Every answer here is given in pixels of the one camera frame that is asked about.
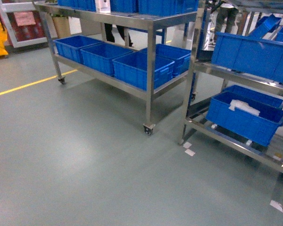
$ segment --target white paper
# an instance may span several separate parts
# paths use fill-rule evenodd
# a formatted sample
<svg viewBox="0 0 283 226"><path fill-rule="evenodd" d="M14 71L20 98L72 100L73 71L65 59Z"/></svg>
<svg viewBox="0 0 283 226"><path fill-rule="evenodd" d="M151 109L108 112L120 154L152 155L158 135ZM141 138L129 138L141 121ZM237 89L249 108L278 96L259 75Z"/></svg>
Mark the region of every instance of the white paper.
<svg viewBox="0 0 283 226"><path fill-rule="evenodd" d="M190 144L189 142L185 142L185 144L183 145L184 148L189 148L191 146L192 146L192 144Z"/></svg>
<svg viewBox="0 0 283 226"><path fill-rule="evenodd" d="M195 154L195 152L190 150L190 149L187 149L185 152L190 156L194 156L194 154Z"/></svg>
<svg viewBox="0 0 283 226"><path fill-rule="evenodd" d="M270 205L283 213L283 207L280 203L272 200L270 201Z"/></svg>

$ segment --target yellow floor line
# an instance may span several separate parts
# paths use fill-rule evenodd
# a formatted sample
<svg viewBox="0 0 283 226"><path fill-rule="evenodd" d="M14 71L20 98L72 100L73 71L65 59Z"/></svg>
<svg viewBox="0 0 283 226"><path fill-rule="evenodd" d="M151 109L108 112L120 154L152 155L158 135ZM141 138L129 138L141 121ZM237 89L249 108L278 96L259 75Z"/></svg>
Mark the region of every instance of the yellow floor line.
<svg viewBox="0 0 283 226"><path fill-rule="evenodd" d="M77 72L77 69L74 69L74 70L62 73L62 75L67 75L67 74L70 74L70 73L73 73L73 72ZM35 82L32 82L32 83L28 83L26 85L19 86L19 87L13 88L13 89L9 89L9 90L3 91L3 92L0 93L0 96L4 95L4 94L7 94L7 93L11 93L11 92L17 91L19 89L23 89L23 88L26 88L26 87L29 87L29 86L33 86L33 85L39 84L41 82L45 82L45 81L48 81L48 80L51 80L51 79L55 79L56 77L57 77L57 75L49 77L49 78L46 78L46 79L42 79L42 80L39 80L39 81L35 81Z"/></svg>

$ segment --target stainless steel cart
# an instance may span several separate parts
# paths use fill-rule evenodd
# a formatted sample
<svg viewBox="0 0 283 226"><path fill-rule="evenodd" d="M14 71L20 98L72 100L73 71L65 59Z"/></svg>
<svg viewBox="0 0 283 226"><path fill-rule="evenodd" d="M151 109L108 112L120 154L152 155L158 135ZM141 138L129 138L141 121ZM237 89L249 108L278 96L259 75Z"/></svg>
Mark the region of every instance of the stainless steel cart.
<svg viewBox="0 0 283 226"><path fill-rule="evenodd" d="M283 14L283 0L231 0L230 2L232 2L240 10L244 10L247 12L255 11L263 13ZM186 136L189 133L186 131L186 128L187 126L190 126L192 129L204 133L205 135L212 137L213 139L218 140L219 142L283 173L283 155L279 159L275 159L273 158L273 156L270 156L268 154L265 154L264 152L258 151L257 149L253 148L250 143L240 142L230 136L225 135L224 133L221 133L220 131L216 131L215 129L213 129L214 126L213 128L211 128L211 124L208 124L208 122L204 118L204 114L208 111L211 98L190 105L189 98L191 89L196 89L197 77L199 76L199 72L202 72L201 76L212 75L222 78L224 80L222 89L227 86L228 81L233 81L242 85L253 87L283 97L283 85L277 85L272 82L267 82L263 78L261 79L252 75L229 71L225 68L213 65L210 62L200 63L196 60L199 33L204 12L204 3L205 0L199 1L199 9L197 12L197 20L195 24L192 57L189 72L187 75L187 85L185 89L185 97L183 103L179 144L182 144L182 142L187 138ZM194 72L196 72L196 78L194 79L192 85Z"/></svg>
<svg viewBox="0 0 283 226"><path fill-rule="evenodd" d="M50 51L52 54L53 63L55 65L58 80L61 83L65 82L65 78L62 77L59 62L69 65L73 68L76 68L79 71L82 71L86 74L93 76L96 79L99 79L111 86L119 88L131 95L139 97L146 101L146 121L144 123L144 131L146 134L151 135L155 124L152 121L152 107L153 101L164 93L168 92L170 89L174 88L181 82L185 80L187 72L179 75L178 77L172 79L163 86L154 89L154 70L155 70L155 54L156 54L156 34L157 30L166 29L178 24L187 24L190 21L195 21L196 12L179 14L168 17L159 17L159 16L149 16L149 15L140 15L136 13L110 13L110 14L101 14L90 11L83 10L74 10L69 7L58 6L57 4L41 4L37 2L35 4L36 9L40 12L45 33L49 42ZM146 30L148 32L148 68L147 68L147 91L141 90L134 86L131 86L127 83L124 83L120 80L117 80L113 77L107 76L103 73L100 73L96 70L93 70L84 65L78 64L72 60L66 59L62 56L59 56L55 53L54 45L52 38L50 36L47 22L45 19L46 13L53 14L63 14L65 16L77 17L90 21L97 21L101 23L109 23L121 25L124 27L135 28ZM103 40L105 39L104 28L102 26Z"/></svg>

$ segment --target shelving unit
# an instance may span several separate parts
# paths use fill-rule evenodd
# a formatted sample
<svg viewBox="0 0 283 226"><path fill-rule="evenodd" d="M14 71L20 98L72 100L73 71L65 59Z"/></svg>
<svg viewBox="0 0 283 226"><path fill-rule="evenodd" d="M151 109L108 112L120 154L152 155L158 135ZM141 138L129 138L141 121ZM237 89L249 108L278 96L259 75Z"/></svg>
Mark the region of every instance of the shelving unit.
<svg viewBox="0 0 283 226"><path fill-rule="evenodd" d="M159 17L159 16L150 16L150 15L141 15L137 13L116 13L112 12L110 14L96 13L84 10L74 10L69 7L58 6L57 4L41 4L37 2L35 4L36 9L40 12L45 33L49 42L50 52L52 55L53 63L55 65L58 80L64 84L65 78L62 77L59 62L69 65L73 68L76 68L79 71L82 71L86 74L93 76L96 79L99 79L105 83L110 84L116 88L119 88L127 93L130 93L136 97L139 97L146 101L146 122L144 123L144 130L146 134L151 135L155 124L152 122L152 107L153 101L164 93L168 92L173 87L177 86L185 80L187 72L179 75L178 77L172 79L170 82L165 85L154 89L154 69L155 69L155 54L156 54L156 34L157 30L166 29L168 27L178 25L178 24L187 24L190 21L195 21L196 12L185 13L180 15L168 16L168 17ZM100 73L96 70L88 68L84 65L78 64L74 61L61 57L55 53L54 45L52 38L50 36L47 22L45 19L46 13L53 14L62 14L70 17L77 17L90 21L97 21L101 23L109 23L121 25L124 27L130 27L140 30L146 30L148 32L148 67L147 67L147 91L141 90L134 86L131 86L127 83L119 81L113 77L107 76L103 73ZM102 26L103 40L106 40L104 28Z"/></svg>
<svg viewBox="0 0 283 226"><path fill-rule="evenodd" d="M277 85L272 81L267 81L264 78L260 78L254 75L245 73L236 73L227 68L222 68L217 65L213 65L210 62L199 62L196 59L197 46L199 42L199 31L201 28L201 22L204 11L205 0L200 0L199 10L197 12L197 20L195 23L195 35L193 40L192 57L190 62L190 68L187 75L187 85L185 89L185 97L183 103L182 122L180 128L179 144L187 138L189 132L186 131L189 125L192 129L199 131L261 163L268 165L269 167L283 173L283 156L281 160L273 158L270 153L281 153L280 148L276 147L273 150L272 147L268 149L262 148L259 145L254 147L256 144L249 145L238 136L228 133L222 129L212 129L213 123L207 121L204 114L208 111L211 97L205 99L199 103L190 105L190 93L191 90L195 90L197 86L199 72L201 76L216 76L224 80L221 90L223 90L228 81L233 81L248 87L259 89L265 92L269 92L278 96L283 97L283 85ZM283 14L283 0L231 0L236 7L241 10L248 12L263 12L263 13L282 13Z"/></svg>

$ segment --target black pants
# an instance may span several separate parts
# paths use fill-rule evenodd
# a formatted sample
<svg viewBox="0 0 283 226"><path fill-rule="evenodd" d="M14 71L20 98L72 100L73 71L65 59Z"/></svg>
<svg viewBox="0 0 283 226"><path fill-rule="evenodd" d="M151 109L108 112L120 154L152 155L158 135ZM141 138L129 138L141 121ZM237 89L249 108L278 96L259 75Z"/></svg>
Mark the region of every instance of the black pants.
<svg viewBox="0 0 283 226"><path fill-rule="evenodd" d="M220 7L218 15L217 15L217 20L216 20L214 41L216 41L218 38L218 35L216 35L216 32L221 31L222 25L226 18L227 18L227 22L226 22L225 33L231 33L238 12L239 11L236 8Z"/></svg>
<svg viewBox="0 0 283 226"><path fill-rule="evenodd" d="M118 30L118 33L120 34L120 36L122 37L122 39L125 40L125 29L124 29L124 27L117 25L117 30ZM112 24L105 24L105 32L106 32L107 41L115 42L114 36L112 34ZM130 35L129 35L129 46L131 47L132 44L133 43L131 42L131 38L130 38Z"/></svg>

